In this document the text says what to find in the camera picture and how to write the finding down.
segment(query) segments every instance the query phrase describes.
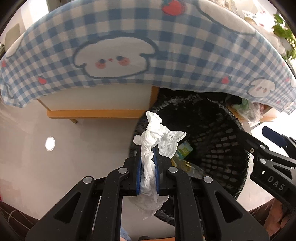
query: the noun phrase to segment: crumpled paper towel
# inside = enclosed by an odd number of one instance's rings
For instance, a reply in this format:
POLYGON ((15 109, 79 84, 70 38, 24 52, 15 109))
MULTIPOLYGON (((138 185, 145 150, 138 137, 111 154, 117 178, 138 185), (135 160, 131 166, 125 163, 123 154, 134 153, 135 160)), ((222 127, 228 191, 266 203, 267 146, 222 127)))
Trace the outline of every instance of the crumpled paper towel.
POLYGON ((154 215, 163 203, 168 200, 169 196, 159 196, 156 193, 155 164, 152 161, 152 148, 158 145, 159 153, 162 156, 172 158, 176 153, 178 141, 182 140, 186 132, 170 131, 161 124, 161 118, 150 111, 146 112, 148 126, 142 135, 134 137, 136 145, 142 145, 142 175, 140 194, 137 197, 129 197, 130 201, 135 204, 143 213, 144 219, 154 215))

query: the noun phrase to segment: black wastebasket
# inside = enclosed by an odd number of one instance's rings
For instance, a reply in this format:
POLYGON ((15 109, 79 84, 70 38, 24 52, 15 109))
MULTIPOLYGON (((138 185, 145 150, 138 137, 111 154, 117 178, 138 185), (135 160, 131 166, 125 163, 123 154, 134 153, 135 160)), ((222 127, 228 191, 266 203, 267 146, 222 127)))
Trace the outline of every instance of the black wastebasket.
MULTIPOLYGON (((186 137, 193 151, 185 158, 220 183, 234 198, 240 194, 249 166, 249 155, 241 147, 236 132, 242 130, 236 117, 221 104, 202 98, 199 94, 159 96, 149 110, 160 116, 162 124, 170 130, 187 132, 186 137)), ((139 119, 134 136, 141 135, 148 125, 146 113, 139 119)), ((136 153, 131 141, 130 156, 136 153)), ((173 224, 173 204, 169 199, 155 214, 173 224)))

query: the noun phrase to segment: round light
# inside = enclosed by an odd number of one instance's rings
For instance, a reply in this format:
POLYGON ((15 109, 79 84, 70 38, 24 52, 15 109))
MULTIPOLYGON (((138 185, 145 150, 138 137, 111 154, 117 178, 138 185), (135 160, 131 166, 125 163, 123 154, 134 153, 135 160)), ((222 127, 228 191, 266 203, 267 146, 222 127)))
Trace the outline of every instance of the round light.
POLYGON ((47 138, 45 142, 46 150, 52 151, 54 149, 54 146, 55 146, 55 139, 53 137, 47 138))

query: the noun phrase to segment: plastic wrapper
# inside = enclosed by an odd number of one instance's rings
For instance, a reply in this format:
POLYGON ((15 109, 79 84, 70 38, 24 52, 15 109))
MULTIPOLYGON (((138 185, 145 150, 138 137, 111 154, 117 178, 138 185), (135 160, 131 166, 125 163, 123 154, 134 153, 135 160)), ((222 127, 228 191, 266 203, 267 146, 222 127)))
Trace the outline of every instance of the plastic wrapper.
POLYGON ((190 163, 188 161, 182 160, 177 156, 171 158, 172 165, 174 167, 180 168, 185 171, 189 176, 202 179, 203 176, 207 175, 206 172, 199 166, 190 163))
POLYGON ((184 159, 189 155, 190 152, 193 151, 193 148, 191 145, 188 143, 188 141, 184 141, 182 144, 180 144, 177 147, 177 151, 174 156, 178 157, 179 159, 184 159))
POLYGON ((258 122, 263 117, 264 105, 252 103, 247 99, 242 99, 241 104, 232 105, 243 118, 252 123, 258 122))

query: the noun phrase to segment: red apple print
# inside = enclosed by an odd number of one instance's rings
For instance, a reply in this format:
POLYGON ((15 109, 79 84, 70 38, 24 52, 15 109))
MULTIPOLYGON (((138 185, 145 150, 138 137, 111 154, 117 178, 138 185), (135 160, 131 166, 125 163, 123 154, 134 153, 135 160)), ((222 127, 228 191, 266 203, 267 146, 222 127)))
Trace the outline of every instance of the red apple print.
POLYGON ((39 83, 42 84, 42 85, 46 84, 46 82, 47 82, 46 79, 44 79, 44 78, 41 77, 41 76, 38 77, 38 81, 39 81, 39 83))
POLYGON ((178 0, 164 0, 162 11, 171 16, 178 16, 184 13, 185 4, 178 0))
POLYGON ((222 80, 221 80, 221 83, 224 84, 224 85, 227 85, 230 83, 230 80, 228 78, 228 76, 224 77, 222 80))

